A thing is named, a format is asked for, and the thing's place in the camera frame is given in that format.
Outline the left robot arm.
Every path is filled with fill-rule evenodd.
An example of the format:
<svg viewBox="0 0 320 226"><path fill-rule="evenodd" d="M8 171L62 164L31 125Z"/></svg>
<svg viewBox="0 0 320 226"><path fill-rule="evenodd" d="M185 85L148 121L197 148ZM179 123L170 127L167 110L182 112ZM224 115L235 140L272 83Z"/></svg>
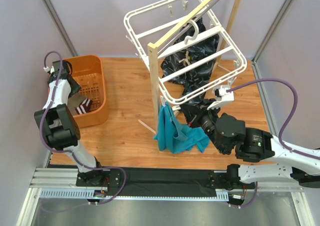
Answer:
<svg viewBox="0 0 320 226"><path fill-rule="evenodd" d="M100 162L81 143L80 129L68 108L68 99L80 90L72 77L69 61L53 62L49 69L49 94L43 108L34 113L44 145L57 153L64 153L78 168L78 179L89 186L102 186L105 176Z"/></svg>

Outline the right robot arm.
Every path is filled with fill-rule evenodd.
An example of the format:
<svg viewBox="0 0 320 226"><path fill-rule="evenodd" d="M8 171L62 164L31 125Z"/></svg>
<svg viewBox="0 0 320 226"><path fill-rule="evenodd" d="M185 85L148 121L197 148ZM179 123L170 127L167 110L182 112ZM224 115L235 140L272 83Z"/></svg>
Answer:
<svg viewBox="0 0 320 226"><path fill-rule="evenodd" d="M304 149L298 154L298 146L287 150L278 137L269 132L246 127L242 120L220 109L209 108L213 99L204 99L192 105L183 104L180 109L191 128L202 129L219 153L235 153L245 165L230 164L225 173L213 173L213 186L232 190L243 185L263 181L297 181L302 187L319 188L320 162L306 156Z"/></svg>

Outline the grey maroon striped sock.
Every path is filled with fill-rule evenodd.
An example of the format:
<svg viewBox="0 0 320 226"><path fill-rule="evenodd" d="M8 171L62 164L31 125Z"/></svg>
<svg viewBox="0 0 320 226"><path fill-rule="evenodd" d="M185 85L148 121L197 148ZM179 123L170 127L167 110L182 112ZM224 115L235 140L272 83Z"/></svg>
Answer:
<svg viewBox="0 0 320 226"><path fill-rule="evenodd" d="M82 115L90 112L93 100L80 93L72 95L67 102L67 106L72 116Z"/></svg>

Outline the teal cloth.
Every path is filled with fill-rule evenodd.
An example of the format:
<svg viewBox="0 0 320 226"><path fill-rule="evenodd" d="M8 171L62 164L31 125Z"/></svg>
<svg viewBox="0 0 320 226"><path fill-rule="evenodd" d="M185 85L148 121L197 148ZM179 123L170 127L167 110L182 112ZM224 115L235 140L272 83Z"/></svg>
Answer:
<svg viewBox="0 0 320 226"><path fill-rule="evenodd" d="M171 153L189 151L194 146L203 153L210 142L201 128L190 128L187 124L181 124L169 103L160 108L157 134L153 138L157 140L160 151L169 150Z"/></svg>

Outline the white clip hanger frame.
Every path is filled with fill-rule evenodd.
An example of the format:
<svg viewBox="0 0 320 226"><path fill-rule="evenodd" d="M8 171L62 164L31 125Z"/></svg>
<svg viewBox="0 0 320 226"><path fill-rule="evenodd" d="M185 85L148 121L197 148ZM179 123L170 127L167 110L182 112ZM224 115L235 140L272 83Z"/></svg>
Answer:
<svg viewBox="0 0 320 226"><path fill-rule="evenodd" d="M136 34L134 32L132 26L130 25L130 19L134 16L144 14L148 11L155 10L159 7L169 5L170 3L173 3L175 1L178 1L178 0L162 0L162 1L150 4L148 6L128 12L123 19L124 26L128 32L128 39L135 45L136 49L138 50L138 56L144 62L149 73L150 73L149 53L151 52L151 49L148 48L148 44L149 43L154 44L155 42L157 42L165 33L167 33L170 29L172 29L175 26L175 23L177 23L178 20L183 19L184 17L173 20L171 22L168 22L156 28L150 29L146 32L142 32L140 34ZM205 39L208 39L209 37L214 36L216 34L220 34L223 37L228 47L221 49L216 53L185 67L184 69L180 69L177 72L170 74L169 76L166 76L164 78L158 77L160 95L163 97L164 102L169 102L170 104L172 104L175 110L179 109L180 105L188 102L194 97L199 96L200 94L205 93L210 89L214 89L215 87L220 85L230 86L230 91L233 92L233 88L231 88L233 82L235 81L235 79L239 74L241 74L246 70L247 60L245 56L239 50L239 48L234 43L232 38L229 36L227 31L222 27L221 23L219 22L219 20L217 19L217 17L215 16L215 14L212 12L211 9L196 22L196 27L190 26L188 30L186 30L179 38L177 38L164 52L158 55L158 60L166 56L170 56L181 50L187 49L188 47L193 46L197 43L200 43ZM174 98L170 95L167 88L165 87L165 82L173 78L176 78L177 76L180 76L183 73L186 73L192 69L195 69L203 65L204 63L212 61L229 51L232 51L237 57L233 71L215 79L212 82L205 84L204 86L196 90L193 90L189 94L182 96L180 98Z"/></svg>

